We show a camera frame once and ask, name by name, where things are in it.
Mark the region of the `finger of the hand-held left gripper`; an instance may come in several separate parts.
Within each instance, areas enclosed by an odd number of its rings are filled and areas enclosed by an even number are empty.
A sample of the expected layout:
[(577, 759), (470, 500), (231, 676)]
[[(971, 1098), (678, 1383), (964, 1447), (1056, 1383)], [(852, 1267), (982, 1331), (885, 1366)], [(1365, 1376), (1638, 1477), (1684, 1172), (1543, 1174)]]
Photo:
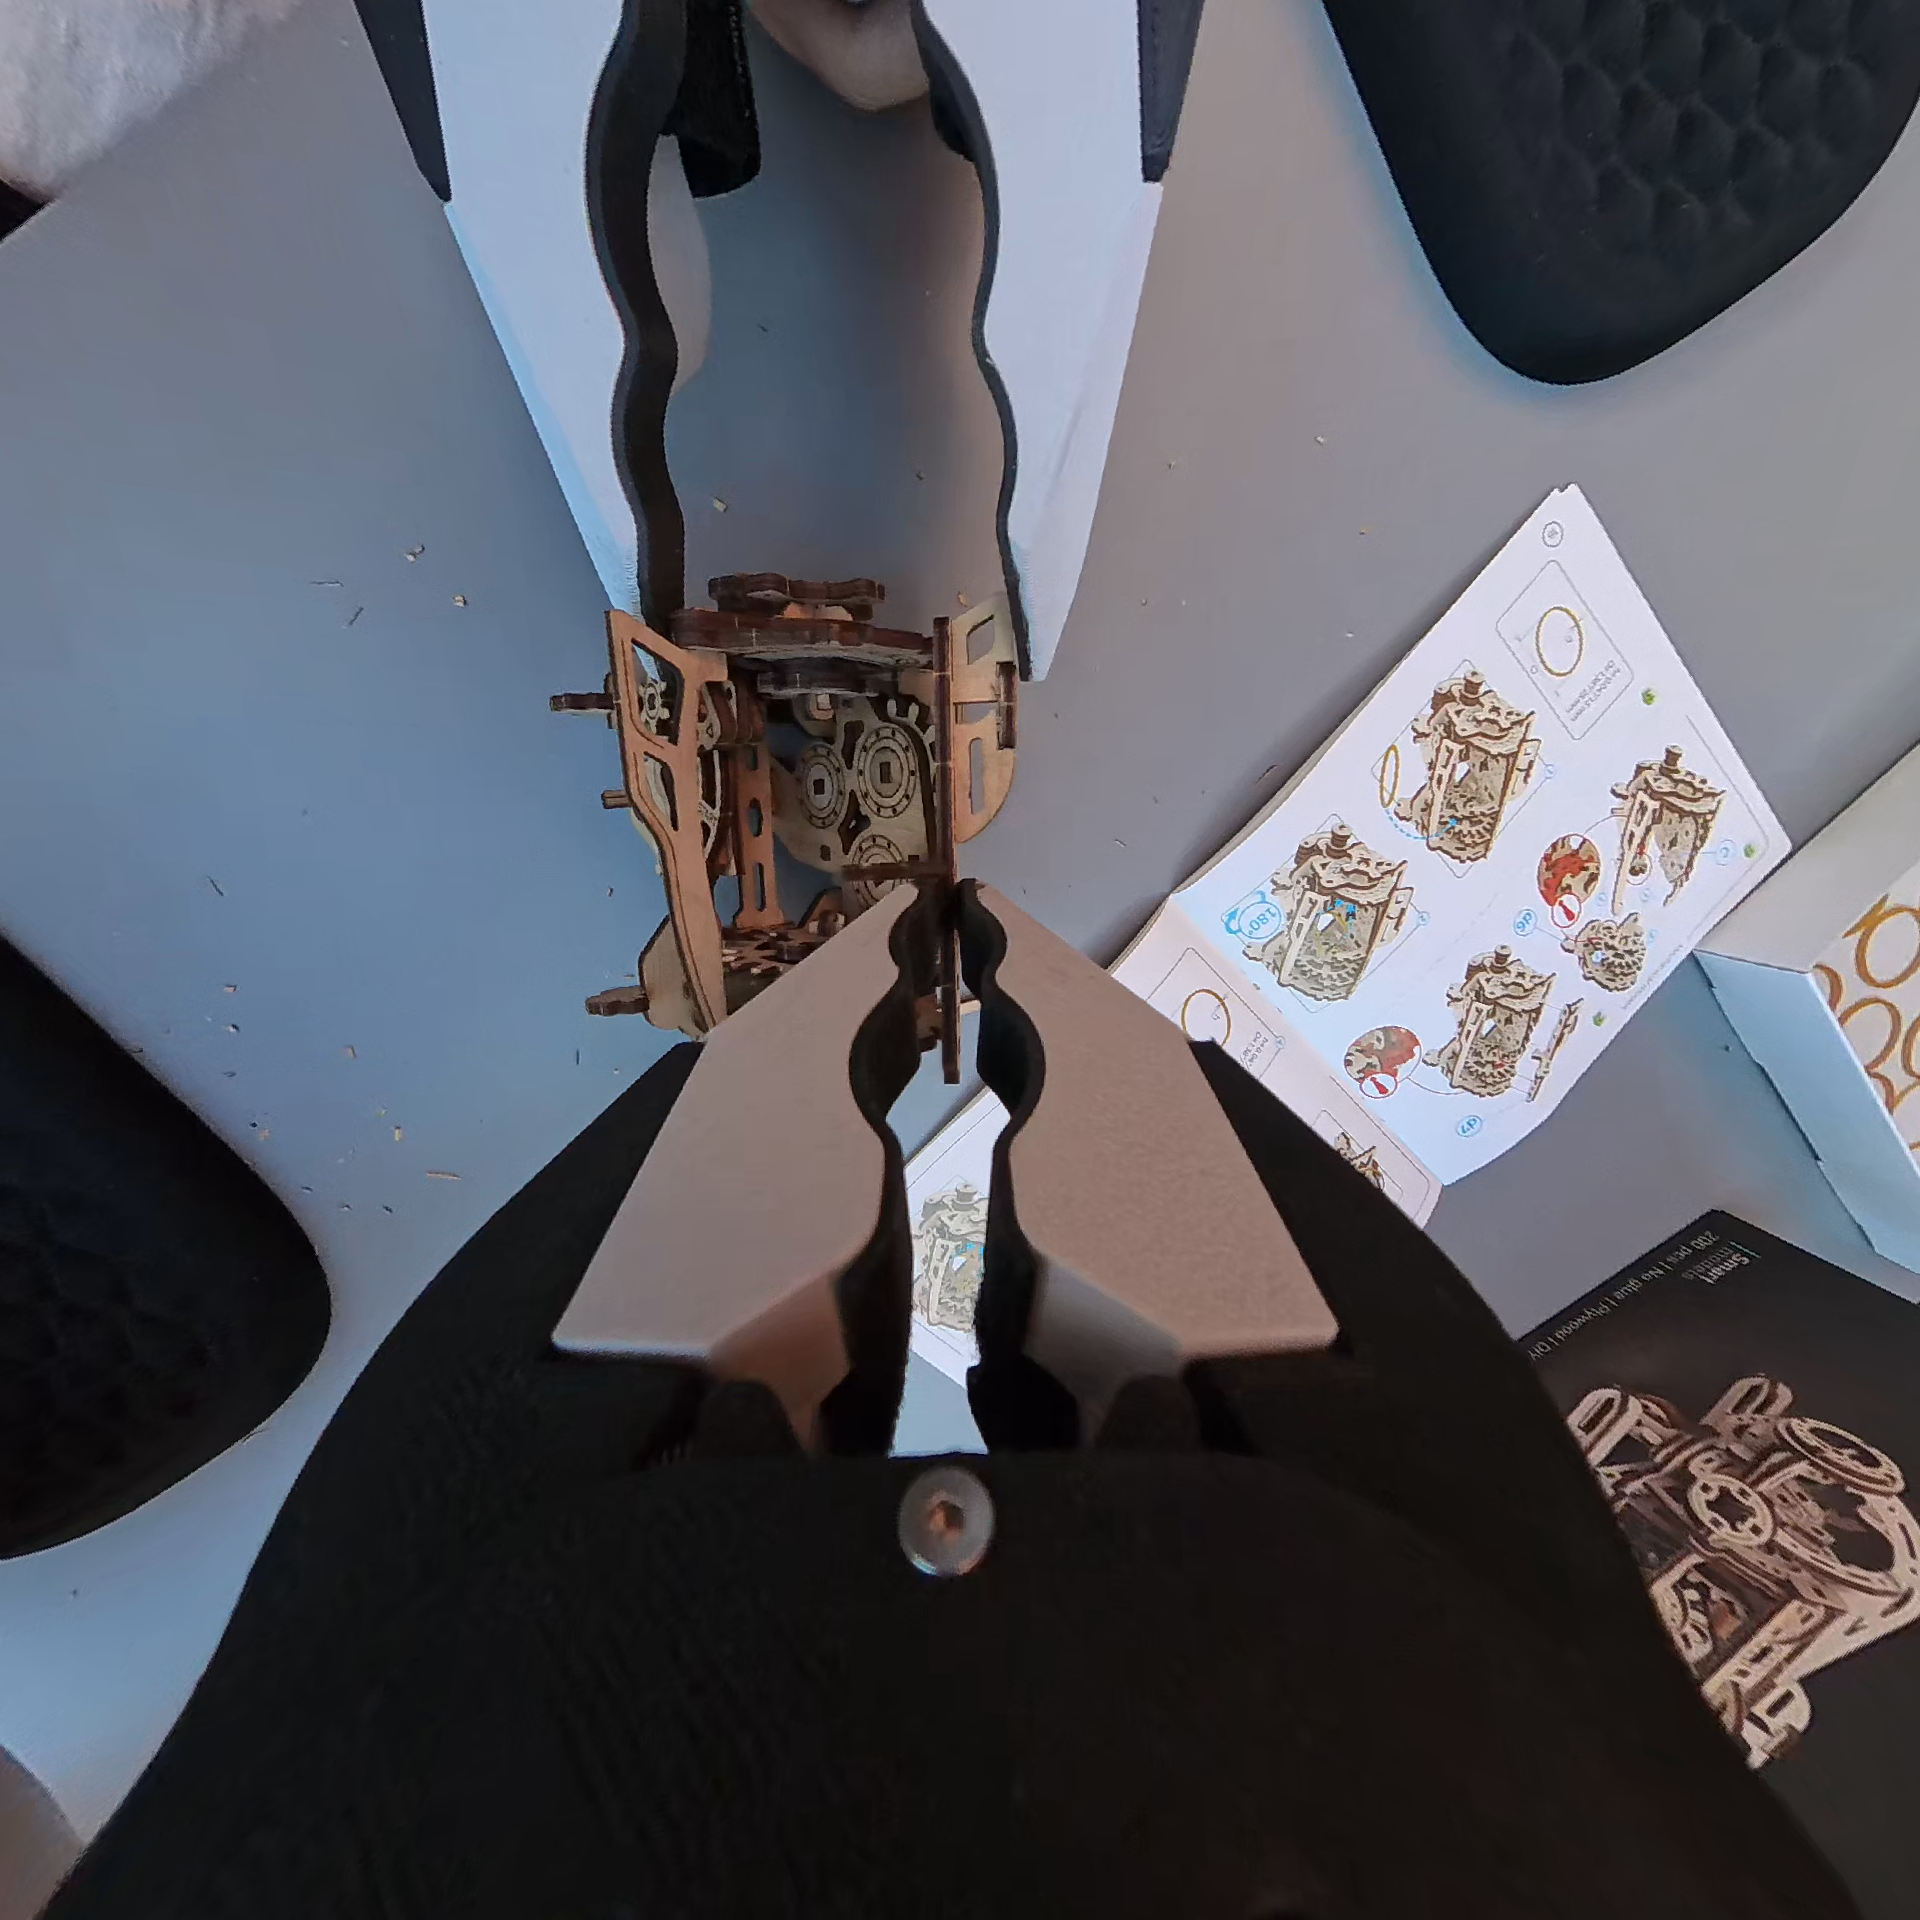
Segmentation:
[(1078, 588), (1161, 210), (1140, 170), (1140, 11), (933, 0), (916, 37), (989, 210), (971, 349), (1001, 421), (1020, 660), (1040, 682)]
[(588, 232), (588, 106), (617, 0), (429, 0), (453, 232), (597, 580), (643, 610), (643, 528), (617, 474), (623, 324)]

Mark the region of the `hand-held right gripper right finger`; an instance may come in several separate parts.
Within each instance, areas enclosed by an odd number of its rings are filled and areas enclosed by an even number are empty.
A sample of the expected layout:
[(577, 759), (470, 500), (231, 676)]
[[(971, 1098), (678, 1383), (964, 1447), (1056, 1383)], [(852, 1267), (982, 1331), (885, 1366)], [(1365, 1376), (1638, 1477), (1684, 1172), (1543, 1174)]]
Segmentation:
[(1326, 1352), (1339, 1323), (1188, 1034), (995, 890), (952, 894), (993, 1149), (975, 1366), (993, 1453), (1070, 1453), (1135, 1377)]

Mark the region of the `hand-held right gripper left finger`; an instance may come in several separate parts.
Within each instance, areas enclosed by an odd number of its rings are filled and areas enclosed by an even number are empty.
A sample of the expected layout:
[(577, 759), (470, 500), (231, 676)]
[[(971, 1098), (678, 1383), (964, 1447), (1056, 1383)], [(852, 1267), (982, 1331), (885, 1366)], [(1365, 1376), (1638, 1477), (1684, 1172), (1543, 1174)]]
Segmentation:
[(646, 1149), (559, 1352), (777, 1390), (802, 1443), (889, 1453), (909, 1355), (894, 1100), (920, 1071), (920, 890), (722, 1020)]

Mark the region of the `wooden mechanical puzzle model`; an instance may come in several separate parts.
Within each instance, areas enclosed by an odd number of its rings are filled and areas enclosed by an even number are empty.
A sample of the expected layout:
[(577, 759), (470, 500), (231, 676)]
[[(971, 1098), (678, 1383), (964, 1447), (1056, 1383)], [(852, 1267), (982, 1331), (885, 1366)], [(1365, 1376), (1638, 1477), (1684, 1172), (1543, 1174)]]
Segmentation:
[(657, 862), (639, 981), (586, 1003), (701, 1041), (894, 890), (952, 886), (1016, 782), (1020, 634), (995, 595), (933, 634), (870, 577), (722, 572), (664, 628), (609, 610), (611, 668), (551, 709), (618, 746), (609, 809)]

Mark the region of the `white fluffy cloth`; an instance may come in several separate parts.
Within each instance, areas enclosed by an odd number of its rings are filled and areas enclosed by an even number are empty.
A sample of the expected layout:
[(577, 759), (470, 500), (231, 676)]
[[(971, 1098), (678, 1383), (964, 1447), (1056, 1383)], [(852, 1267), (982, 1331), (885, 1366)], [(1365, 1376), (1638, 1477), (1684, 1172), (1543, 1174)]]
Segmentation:
[(289, 0), (3, 0), (0, 180), (46, 202)]

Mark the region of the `open instruction booklet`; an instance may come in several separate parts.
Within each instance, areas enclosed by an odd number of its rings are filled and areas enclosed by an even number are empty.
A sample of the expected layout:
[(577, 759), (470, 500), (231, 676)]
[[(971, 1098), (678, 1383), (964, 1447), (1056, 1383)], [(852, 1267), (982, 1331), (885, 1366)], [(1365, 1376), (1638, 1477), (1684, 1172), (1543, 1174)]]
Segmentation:
[[(1418, 1232), (1518, 1149), (1785, 833), (1577, 484), (1553, 492), (1116, 981)], [(916, 1349), (975, 1355), (979, 1093), (909, 1160)]]

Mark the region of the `black textured pad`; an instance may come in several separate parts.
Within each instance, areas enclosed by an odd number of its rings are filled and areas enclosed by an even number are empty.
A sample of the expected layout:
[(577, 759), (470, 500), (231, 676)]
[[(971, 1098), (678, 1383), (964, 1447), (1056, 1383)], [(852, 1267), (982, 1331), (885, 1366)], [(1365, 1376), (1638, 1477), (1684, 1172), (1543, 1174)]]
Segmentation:
[(1415, 236), (1505, 369), (1646, 365), (1811, 247), (1916, 111), (1913, 0), (1332, 0)]
[(289, 1208), (0, 946), (0, 1551), (84, 1540), (251, 1435), (318, 1366)]

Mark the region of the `white box with gold rings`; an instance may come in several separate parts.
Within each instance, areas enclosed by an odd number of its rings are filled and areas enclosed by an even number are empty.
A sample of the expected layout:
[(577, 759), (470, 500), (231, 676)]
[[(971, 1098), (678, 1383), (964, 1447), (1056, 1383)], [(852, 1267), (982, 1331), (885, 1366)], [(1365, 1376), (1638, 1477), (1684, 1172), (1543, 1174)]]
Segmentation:
[(1699, 966), (1862, 1239), (1920, 1267), (1920, 753), (1699, 946)]

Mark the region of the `black puzzle kit box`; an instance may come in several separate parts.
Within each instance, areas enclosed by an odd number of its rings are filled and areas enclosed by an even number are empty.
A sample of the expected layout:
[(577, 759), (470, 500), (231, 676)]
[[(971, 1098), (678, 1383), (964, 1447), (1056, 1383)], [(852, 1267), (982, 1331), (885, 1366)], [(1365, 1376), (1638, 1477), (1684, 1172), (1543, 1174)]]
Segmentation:
[(1920, 1912), (1920, 1310), (1702, 1213), (1520, 1335), (1741, 1760)]

